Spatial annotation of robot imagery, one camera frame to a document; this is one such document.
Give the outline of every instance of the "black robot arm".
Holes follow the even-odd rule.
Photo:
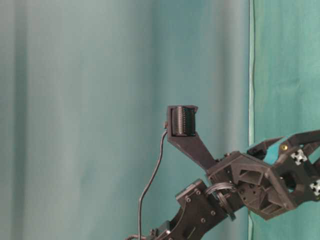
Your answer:
[[[175,197],[180,209],[171,221],[152,229],[146,240],[200,240],[228,216],[246,206],[265,220],[320,200],[320,130],[267,139],[246,152],[214,159],[196,132],[197,107],[169,106],[167,139],[206,173]]]

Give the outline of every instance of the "wire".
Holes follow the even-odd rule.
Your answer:
[[[205,194],[210,195],[217,190],[223,190],[223,189],[230,189],[231,191],[236,191],[237,187],[236,187],[236,185],[234,185],[231,182],[218,182],[218,183],[215,183],[212,186],[208,187],[205,190]]]
[[[151,175],[151,178],[149,180],[149,182],[147,183],[147,185],[144,187],[144,190],[139,198],[139,205],[138,205],[138,240],[143,240],[141,237],[141,210],[142,210],[142,201],[151,185],[151,183],[153,182],[157,171],[159,169],[160,163],[161,163],[161,159],[162,159],[162,154],[163,154],[163,148],[164,148],[164,139],[165,136],[167,135],[167,131],[164,131],[164,133],[161,136],[161,141],[160,141],[160,154],[159,154],[159,158],[156,162],[155,168],[153,170],[153,173]]]

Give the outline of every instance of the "black cable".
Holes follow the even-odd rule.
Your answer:
[[[164,147],[164,139],[165,139],[165,136],[167,135],[167,131],[164,131],[164,133],[162,134],[162,137],[161,137],[161,141],[160,141],[160,154],[159,154],[159,158],[156,162],[156,165],[155,165],[155,168],[153,170],[153,173],[151,175],[151,178],[149,180],[149,182],[147,183],[147,185],[144,187],[144,190],[139,198],[139,205],[138,205],[138,240],[143,240],[142,237],[141,237],[141,210],[142,210],[142,201],[151,185],[151,183],[153,182],[156,174],[157,174],[157,171],[159,169],[159,166],[160,166],[160,163],[161,163],[161,159],[162,159],[162,154],[163,154],[163,147]]]

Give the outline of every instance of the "curtain fold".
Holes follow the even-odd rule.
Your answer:
[[[197,105],[215,158],[248,145],[248,1],[2,0],[0,238],[123,240],[167,105]],[[204,172],[164,144],[148,234]],[[203,239],[246,240],[247,211]]]
[[[319,129],[320,2],[250,3],[255,142]],[[251,239],[319,239],[319,211],[307,202],[269,221],[252,213]]]

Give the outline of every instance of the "metal screw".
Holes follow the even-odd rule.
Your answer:
[[[283,144],[283,145],[281,145],[281,149],[282,149],[283,151],[286,151],[286,150],[288,150],[288,146],[285,145],[285,144]]]

